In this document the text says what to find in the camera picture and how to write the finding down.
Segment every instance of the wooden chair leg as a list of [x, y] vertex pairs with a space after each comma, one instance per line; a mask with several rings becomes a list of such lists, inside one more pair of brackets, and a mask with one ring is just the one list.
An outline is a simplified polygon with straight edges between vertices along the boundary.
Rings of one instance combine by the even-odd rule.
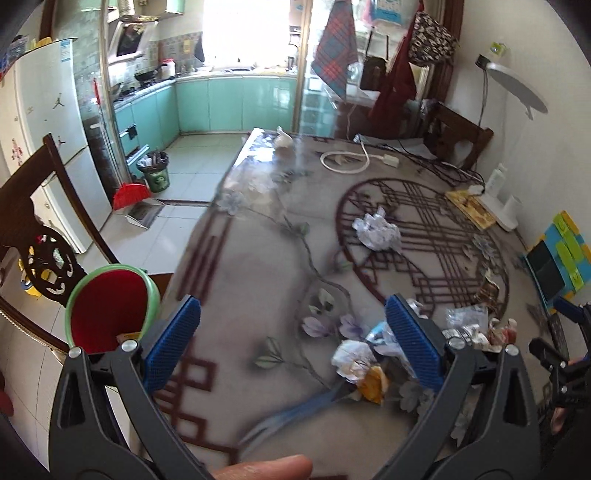
[[149, 277], [154, 280], [156, 286], [158, 287], [158, 291], [160, 292], [160, 298], [164, 297], [164, 293], [166, 293], [166, 289], [168, 288], [168, 284], [170, 283], [170, 279], [173, 277], [172, 273], [159, 273], [156, 275], [149, 275]]

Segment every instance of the kitchen cabinet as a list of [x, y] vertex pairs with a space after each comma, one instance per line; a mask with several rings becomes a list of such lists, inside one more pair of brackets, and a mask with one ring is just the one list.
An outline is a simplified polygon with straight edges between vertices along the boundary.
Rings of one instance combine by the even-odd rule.
[[132, 102], [131, 109], [135, 125], [138, 128], [139, 144], [148, 144], [150, 150], [162, 150], [164, 148], [164, 141], [160, 132], [156, 93], [146, 95]]
[[176, 87], [181, 132], [209, 132], [209, 81], [182, 82]]
[[209, 121], [212, 131], [243, 131], [243, 85], [242, 77], [209, 80]]
[[135, 123], [131, 105], [126, 105], [121, 110], [117, 111], [115, 113], [115, 121], [117, 122], [117, 132], [121, 138], [123, 152], [125, 153], [125, 156], [127, 156], [139, 146], [138, 139], [134, 137], [134, 139], [131, 140], [128, 132], [121, 136], [126, 129]]
[[185, 0], [150, 0], [144, 9], [143, 15], [155, 15], [164, 20], [184, 14]]
[[296, 79], [226, 76], [176, 84], [180, 131], [245, 132], [253, 128], [292, 131]]
[[160, 90], [156, 94], [158, 106], [158, 120], [160, 122], [160, 134], [164, 148], [167, 148], [178, 137], [180, 127], [178, 125], [177, 94], [174, 85]]
[[280, 77], [244, 77], [243, 116], [244, 130], [264, 128], [275, 130], [277, 127], [291, 131], [294, 100], [296, 95], [295, 79]]

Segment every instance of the hand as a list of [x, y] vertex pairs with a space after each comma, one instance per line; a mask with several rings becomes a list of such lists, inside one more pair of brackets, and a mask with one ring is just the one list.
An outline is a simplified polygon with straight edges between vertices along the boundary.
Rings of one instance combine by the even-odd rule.
[[239, 463], [213, 473], [216, 480], [307, 480], [312, 461], [303, 455], [270, 462]]

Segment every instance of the green trash can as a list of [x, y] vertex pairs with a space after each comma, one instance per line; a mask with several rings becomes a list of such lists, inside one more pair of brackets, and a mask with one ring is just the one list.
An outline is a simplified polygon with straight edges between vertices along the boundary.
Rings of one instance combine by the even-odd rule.
[[146, 167], [137, 165], [138, 170], [144, 174], [148, 188], [152, 193], [160, 193], [170, 187], [168, 176], [168, 155], [166, 152], [153, 151], [147, 154], [152, 159], [152, 164]]

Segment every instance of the trash can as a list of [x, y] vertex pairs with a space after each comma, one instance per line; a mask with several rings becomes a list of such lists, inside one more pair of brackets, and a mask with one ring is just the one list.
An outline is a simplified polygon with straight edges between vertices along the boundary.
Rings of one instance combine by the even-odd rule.
[[137, 167], [144, 174], [148, 188], [152, 193], [163, 192], [170, 187], [166, 152], [149, 152], [145, 158], [137, 162]]
[[116, 350], [119, 338], [141, 339], [160, 308], [160, 292], [142, 270], [113, 264], [85, 276], [68, 299], [66, 339], [86, 353]]

